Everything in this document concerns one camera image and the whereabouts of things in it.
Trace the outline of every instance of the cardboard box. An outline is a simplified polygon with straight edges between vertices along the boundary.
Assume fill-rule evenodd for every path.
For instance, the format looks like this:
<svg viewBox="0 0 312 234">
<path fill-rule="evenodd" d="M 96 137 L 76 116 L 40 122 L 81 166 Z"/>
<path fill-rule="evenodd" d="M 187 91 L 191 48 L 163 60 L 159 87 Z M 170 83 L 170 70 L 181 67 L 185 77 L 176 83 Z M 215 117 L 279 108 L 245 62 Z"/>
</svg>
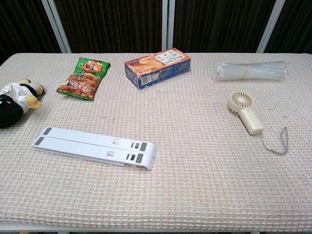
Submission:
<svg viewBox="0 0 312 234">
<path fill-rule="evenodd" d="M 125 62 L 126 77 L 138 89 L 187 72 L 190 68 L 191 58 L 175 48 Z"/>
</svg>

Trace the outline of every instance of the fan handle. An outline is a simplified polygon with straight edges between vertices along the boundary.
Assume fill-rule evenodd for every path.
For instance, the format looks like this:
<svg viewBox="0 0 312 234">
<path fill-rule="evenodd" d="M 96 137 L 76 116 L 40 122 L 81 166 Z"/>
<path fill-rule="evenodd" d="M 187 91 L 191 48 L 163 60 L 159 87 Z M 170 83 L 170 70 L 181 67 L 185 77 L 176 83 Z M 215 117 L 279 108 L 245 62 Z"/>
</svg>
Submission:
<svg viewBox="0 0 312 234">
<path fill-rule="evenodd" d="M 262 123 L 258 120 L 251 108 L 240 109 L 238 115 L 246 126 L 250 135 L 261 134 L 264 130 Z"/>
</svg>

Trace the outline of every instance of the gray strap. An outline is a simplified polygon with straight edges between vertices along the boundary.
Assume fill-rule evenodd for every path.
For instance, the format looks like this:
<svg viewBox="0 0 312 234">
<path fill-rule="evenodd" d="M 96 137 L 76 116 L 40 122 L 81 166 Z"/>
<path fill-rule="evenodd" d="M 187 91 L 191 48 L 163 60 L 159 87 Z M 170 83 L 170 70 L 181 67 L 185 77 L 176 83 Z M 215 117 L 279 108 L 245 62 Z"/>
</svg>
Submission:
<svg viewBox="0 0 312 234">
<path fill-rule="evenodd" d="M 270 146 L 266 146 L 265 145 L 265 143 L 264 143 L 264 137 L 262 138 L 262 143 L 263 143 L 263 145 L 264 145 L 264 147 L 268 150 L 268 151 L 271 151 L 272 153 L 274 153 L 274 154 L 277 154 L 277 155 L 284 155 L 284 154 L 286 154 L 286 153 L 288 153 L 288 130 L 287 130 L 287 127 L 285 126 L 283 129 L 282 129 L 282 131 L 281 131 L 281 133 L 280 133 L 280 137 L 281 137 L 281 142 L 282 142 L 282 144 L 283 144 L 283 146 L 284 146 L 284 151 L 283 152 L 278 152 L 278 151 L 276 151 L 276 150 L 274 150 L 274 149 L 272 149 Z"/>
</svg>

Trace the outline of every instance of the snack bag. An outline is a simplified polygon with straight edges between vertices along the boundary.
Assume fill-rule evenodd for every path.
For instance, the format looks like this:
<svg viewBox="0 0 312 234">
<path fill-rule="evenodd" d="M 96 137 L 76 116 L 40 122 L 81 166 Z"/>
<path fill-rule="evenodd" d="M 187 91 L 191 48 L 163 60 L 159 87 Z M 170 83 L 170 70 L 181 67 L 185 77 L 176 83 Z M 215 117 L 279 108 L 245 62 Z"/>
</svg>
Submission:
<svg viewBox="0 0 312 234">
<path fill-rule="evenodd" d="M 109 66 L 109 62 L 80 57 L 74 72 L 57 89 L 57 92 L 93 100 L 94 93 Z"/>
</svg>

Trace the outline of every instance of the bundle of straws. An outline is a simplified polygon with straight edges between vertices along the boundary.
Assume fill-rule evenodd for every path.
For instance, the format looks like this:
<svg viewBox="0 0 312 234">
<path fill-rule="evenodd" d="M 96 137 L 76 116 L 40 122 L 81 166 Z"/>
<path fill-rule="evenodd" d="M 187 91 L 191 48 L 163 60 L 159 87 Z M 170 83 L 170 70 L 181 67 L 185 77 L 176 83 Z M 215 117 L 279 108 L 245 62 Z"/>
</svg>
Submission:
<svg viewBox="0 0 312 234">
<path fill-rule="evenodd" d="M 224 80 L 281 80 L 285 76 L 287 63 L 260 62 L 260 63 L 219 63 L 215 67 L 214 78 L 217 81 Z"/>
</svg>

